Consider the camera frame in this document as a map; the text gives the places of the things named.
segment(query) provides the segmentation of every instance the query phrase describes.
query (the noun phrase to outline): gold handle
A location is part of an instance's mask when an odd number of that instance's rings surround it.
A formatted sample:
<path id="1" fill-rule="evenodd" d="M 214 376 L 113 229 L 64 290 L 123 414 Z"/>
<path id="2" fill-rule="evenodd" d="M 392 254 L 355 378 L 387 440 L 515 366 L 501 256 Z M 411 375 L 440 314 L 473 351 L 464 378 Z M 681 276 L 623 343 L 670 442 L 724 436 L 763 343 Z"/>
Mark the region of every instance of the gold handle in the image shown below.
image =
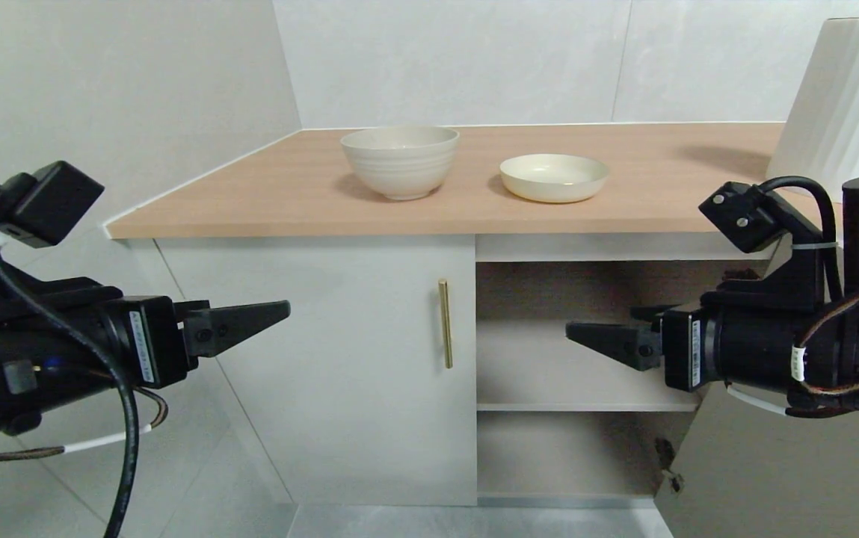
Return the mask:
<path id="1" fill-rule="evenodd" d="M 439 279 L 439 307 L 443 311 L 443 344 L 446 346 L 446 370 L 452 368 L 452 321 L 449 317 L 449 282 Z"/>

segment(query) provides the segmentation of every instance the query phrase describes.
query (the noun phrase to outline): wooden countertop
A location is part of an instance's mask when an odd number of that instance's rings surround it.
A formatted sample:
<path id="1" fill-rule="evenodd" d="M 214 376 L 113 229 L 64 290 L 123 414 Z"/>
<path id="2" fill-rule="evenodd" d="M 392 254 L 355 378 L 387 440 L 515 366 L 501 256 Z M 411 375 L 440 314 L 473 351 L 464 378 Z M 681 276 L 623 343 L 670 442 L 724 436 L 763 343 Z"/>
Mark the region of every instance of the wooden countertop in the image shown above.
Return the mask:
<path id="1" fill-rule="evenodd" d="M 108 231 L 112 238 L 715 232 L 698 205 L 726 181 L 764 180 L 781 126 L 459 127 L 446 183 L 408 202 L 372 193 L 351 174 L 339 144 L 348 130 L 300 132 L 123 215 Z M 590 156 L 609 164 L 611 178 L 583 202 L 529 202 L 499 178 L 503 160 L 526 153 Z M 812 199 L 784 196 L 819 222 Z"/>

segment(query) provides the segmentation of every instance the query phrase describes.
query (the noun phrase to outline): gray floor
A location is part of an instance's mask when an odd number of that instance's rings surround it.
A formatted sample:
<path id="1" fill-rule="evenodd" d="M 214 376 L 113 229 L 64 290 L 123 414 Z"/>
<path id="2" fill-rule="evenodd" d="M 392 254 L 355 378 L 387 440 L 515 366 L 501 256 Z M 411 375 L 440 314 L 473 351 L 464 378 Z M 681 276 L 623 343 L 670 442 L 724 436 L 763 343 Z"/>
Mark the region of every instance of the gray floor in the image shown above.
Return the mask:
<path id="1" fill-rule="evenodd" d="M 671 538 L 655 508 L 317 507 L 302 505 L 288 538 Z"/>

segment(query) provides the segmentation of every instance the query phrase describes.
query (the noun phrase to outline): white bowl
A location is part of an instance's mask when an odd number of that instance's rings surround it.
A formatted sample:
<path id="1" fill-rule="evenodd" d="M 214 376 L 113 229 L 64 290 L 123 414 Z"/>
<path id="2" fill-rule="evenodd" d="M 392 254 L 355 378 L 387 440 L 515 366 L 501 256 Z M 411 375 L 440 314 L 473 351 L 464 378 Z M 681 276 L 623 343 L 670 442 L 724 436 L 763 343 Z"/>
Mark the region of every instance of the white bowl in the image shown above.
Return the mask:
<path id="1" fill-rule="evenodd" d="M 565 204 L 594 197 L 606 186 L 606 164 L 575 155 L 536 153 L 503 161 L 502 183 L 516 197 Z"/>
<path id="2" fill-rule="evenodd" d="M 446 127 L 377 127 L 339 141 L 364 185 L 392 200 L 415 200 L 443 184 L 459 132 Z"/>

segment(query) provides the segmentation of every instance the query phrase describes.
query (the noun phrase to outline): white lamp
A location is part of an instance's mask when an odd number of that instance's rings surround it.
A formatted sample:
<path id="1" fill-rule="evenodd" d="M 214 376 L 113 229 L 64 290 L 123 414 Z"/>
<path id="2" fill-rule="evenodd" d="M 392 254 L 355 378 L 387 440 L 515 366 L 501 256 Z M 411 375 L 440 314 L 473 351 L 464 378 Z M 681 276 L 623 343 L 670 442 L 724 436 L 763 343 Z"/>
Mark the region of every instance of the white lamp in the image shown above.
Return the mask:
<path id="1" fill-rule="evenodd" d="M 788 122 L 768 164 L 768 178 L 810 177 L 832 201 L 859 177 L 859 18 L 822 25 Z"/>

